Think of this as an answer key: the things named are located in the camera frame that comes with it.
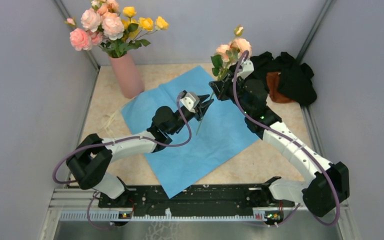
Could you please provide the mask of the peach rose stem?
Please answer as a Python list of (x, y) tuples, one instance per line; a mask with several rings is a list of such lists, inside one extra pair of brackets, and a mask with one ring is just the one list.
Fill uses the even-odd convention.
[[(242, 61), (250, 60), (249, 57), (240, 60), (244, 52), (252, 54), (252, 45), (249, 41), (242, 37), (244, 27), (238, 25), (234, 31), (234, 38), (227, 44), (221, 44), (216, 48), (215, 54), (211, 56), (212, 74), (217, 81), (228, 83), (228, 88), (232, 85), (233, 76), (236, 67), (240, 67)], [(211, 98), (215, 97), (214, 92), (211, 93)]]

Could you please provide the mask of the blue wrapping paper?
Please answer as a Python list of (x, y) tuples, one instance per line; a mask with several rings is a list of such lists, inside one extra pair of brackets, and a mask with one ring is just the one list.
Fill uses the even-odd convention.
[[(130, 132), (138, 134), (149, 128), (159, 107), (168, 106), (176, 111), (176, 98), (183, 90), (197, 95), (211, 94), (209, 82), (212, 79), (201, 66), (197, 66), (168, 83), (141, 93), (121, 110)], [(170, 199), (259, 140), (248, 129), (244, 115), (231, 100), (215, 100), (202, 124), (192, 119), (189, 125), (191, 134), (184, 127), (171, 136), (173, 144), (190, 138), (186, 145), (145, 154)]]

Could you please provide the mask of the cream ribbon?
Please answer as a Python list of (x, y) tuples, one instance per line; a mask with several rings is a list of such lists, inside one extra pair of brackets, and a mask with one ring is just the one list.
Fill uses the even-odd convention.
[(113, 113), (111, 114), (105, 114), (102, 119), (101, 119), (101, 127), (97, 130), (97, 133), (102, 133), (102, 132), (105, 132), (106, 135), (110, 138), (110, 139), (113, 139), (115, 140), (116, 139), (116, 135), (114, 134), (114, 132), (112, 131), (111, 129), (111, 124), (118, 118), (121, 118), (122, 116), (122, 110), (123, 108), (128, 105), (130, 102), (132, 102), (133, 100), (135, 100), (134, 98), (133, 99), (130, 99), (128, 100), (126, 103), (124, 103), (123, 105), (121, 105), (119, 108), (117, 108)]

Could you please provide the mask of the yellow rose stem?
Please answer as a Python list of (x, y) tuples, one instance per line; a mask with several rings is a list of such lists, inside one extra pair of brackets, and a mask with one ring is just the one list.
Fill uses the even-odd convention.
[(151, 42), (144, 39), (145, 36), (151, 35), (158, 31), (166, 31), (169, 29), (170, 24), (162, 17), (158, 16), (155, 20), (150, 17), (139, 17), (134, 19), (137, 11), (133, 6), (126, 6), (122, 9), (122, 19), (124, 25), (124, 35), (122, 37), (123, 52), (136, 50), (140, 47), (147, 47)]

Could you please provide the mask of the pale pink rose stem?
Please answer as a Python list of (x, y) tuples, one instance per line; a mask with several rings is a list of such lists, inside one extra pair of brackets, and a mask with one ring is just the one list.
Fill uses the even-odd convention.
[(99, 28), (110, 40), (121, 39), (124, 35), (125, 26), (117, 14), (110, 12), (100, 15), (93, 8), (87, 9), (81, 16), (80, 22), (85, 30), (96, 32)]

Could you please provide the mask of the pink double rose stem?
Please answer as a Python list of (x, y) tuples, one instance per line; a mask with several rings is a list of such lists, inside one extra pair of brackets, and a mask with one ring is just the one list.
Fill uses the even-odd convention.
[(120, 14), (120, 5), (116, 0), (91, 0), (91, 8), (101, 16), (106, 13)]

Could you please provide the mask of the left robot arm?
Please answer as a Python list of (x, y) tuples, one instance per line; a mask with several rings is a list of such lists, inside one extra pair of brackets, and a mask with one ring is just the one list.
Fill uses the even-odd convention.
[(116, 206), (124, 207), (131, 193), (119, 177), (107, 171), (110, 163), (186, 145), (192, 139), (189, 121), (201, 121), (213, 102), (208, 94), (196, 95), (184, 90), (176, 99), (177, 111), (169, 106), (159, 107), (146, 130), (108, 142), (96, 133), (90, 134), (63, 163), (82, 190), (93, 189), (106, 195)]

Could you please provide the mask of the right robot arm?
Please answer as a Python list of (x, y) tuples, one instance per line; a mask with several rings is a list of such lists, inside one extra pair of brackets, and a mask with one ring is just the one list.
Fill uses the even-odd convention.
[(303, 181), (273, 177), (261, 199), (267, 206), (279, 201), (303, 204), (317, 217), (324, 217), (350, 196), (349, 169), (342, 163), (332, 163), (313, 151), (267, 105), (268, 93), (262, 81), (238, 78), (233, 81), (209, 82), (220, 101), (239, 103), (246, 114), (248, 129), (264, 142), (273, 146), (301, 174)]

